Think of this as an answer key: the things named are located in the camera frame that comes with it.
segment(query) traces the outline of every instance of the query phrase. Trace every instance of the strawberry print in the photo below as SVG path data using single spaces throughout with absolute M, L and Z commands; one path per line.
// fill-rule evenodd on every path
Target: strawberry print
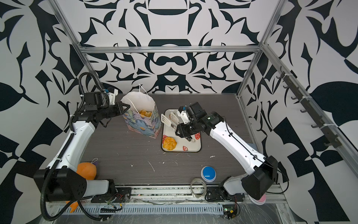
M 166 135 L 163 135 L 163 141 L 161 142 L 162 144 L 164 143 L 164 139 L 166 138 Z

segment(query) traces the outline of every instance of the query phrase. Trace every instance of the wood grain surface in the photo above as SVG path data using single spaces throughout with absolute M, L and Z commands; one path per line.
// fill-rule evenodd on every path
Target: wood grain surface
M 159 114 L 164 114 L 167 109 L 199 102 L 207 113 L 216 111 L 225 116 L 230 127 L 243 140 L 252 142 L 234 94 L 150 96 L 155 100 Z M 118 95 L 116 99 L 120 101 L 122 97 Z M 193 178 L 200 177 L 204 166 L 212 166 L 216 170 L 214 183 L 220 183 L 227 176 L 244 174 L 239 162 L 219 142 L 205 133 L 201 133 L 201 137 L 202 149 L 199 152 L 164 153 L 161 149 L 162 130 L 153 139 L 128 130 L 124 118 L 118 116 L 112 118 L 107 128 L 98 126 L 82 162 L 90 162 L 97 157 L 96 179 L 113 179 L 116 184 L 126 185 L 188 184 Z

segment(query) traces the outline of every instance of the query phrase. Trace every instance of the tray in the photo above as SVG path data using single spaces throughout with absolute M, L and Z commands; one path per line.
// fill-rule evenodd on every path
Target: tray
M 173 112 L 176 115 L 177 111 L 178 111 L 177 109 L 167 109 L 165 111 L 164 115 L 169 118 L 170 112 Z M 180 123 L 183 122 L 183 120 L 180 117 L 178 117 L 178 119 L 179 119 Z M 172 137 L 175 139 L 175 141 L 177 142 L 175 149 L 167 150 L 167 149 L 163 148 L 163 141 L 166 137 Z M 168 127 L 168 126 L 164 125 L 161 149 L 165 152 L 198 152 L 198 151 L 200 151 L 200 149 L 201 149 L 200 133 L 198 133 L 196 135 L 192 135 L 192 138 L 195 140 L 195 142 L 189 142 L 185 138 L 176 136 L 174 133 L 174 129 L 172 127 Z

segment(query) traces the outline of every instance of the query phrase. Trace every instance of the blue button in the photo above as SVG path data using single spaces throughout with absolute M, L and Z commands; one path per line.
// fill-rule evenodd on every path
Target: blue button
M 201 176 L 206 182 L 213 182 L 216 178 L 216 172 L 213 167 L 205 166 L 201 171 Z

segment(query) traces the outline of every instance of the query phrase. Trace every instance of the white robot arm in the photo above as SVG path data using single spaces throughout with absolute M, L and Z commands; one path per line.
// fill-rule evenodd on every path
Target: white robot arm
M 198 102 L 180 107 L 177 114 L 185 121 L 177 126 L 177 136 L 190 141 L 191 135 L 203 131 L 222 144 L 244 168 L 246 175 L 232 177 L 223 184 L 230 195 L 239 193 L 237 190 L 242 188 L 238 183 L 241 182 L 243 189 L 259 200 L 276 181 L 277 160 L 272 156 L 266 158 L 250 147 L 219 114 L 214 111 L 207 114 Z
M 100 91 L 84 93 L 81 84 L 81 79 L 84 75 L 90 75 Z M 99 123 L 106 127 L 101 120 L 124 114 L 130 105 L 122 102 L 115 103 L 115 96 L 118 94 L 118 90 L 113 88 L 104 89 L 103 85 L 97 83 L 91 73 L 82 73 L 78 78 L 78 82 L 82 102 L 79 104 L 75 114 L 70 116 L 69 135 L 47 168 L 37 170 L 34 175 L 35 183 L 41 191 L 41 214 L 46 221 L 57 219 L 75 201 L 78 201 L 80 208 L 88 217 L 101 221 L 101 218 L 89 215 L 82 208 L 80 200 L 100 195 L 103 201 L 108 201 L 116 193 L 113 180 L 86 180 L 76 171 L 84 149 L 95 128 Z M 57 215 L 50 216 L 46 209 L 46 201 L 70 202 Z

